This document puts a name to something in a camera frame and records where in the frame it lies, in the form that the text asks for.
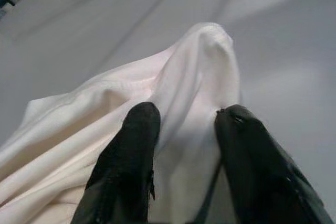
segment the white fabric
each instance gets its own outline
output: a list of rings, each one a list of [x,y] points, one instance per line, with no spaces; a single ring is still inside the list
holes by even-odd
[[[30,102],[0,150],[0,223],[69,223],[97,157],[142,101],[162,120],[150,220],[193,219],[219,158],[215,111],[238,97],[232,40],[206,23],[163,52]]]

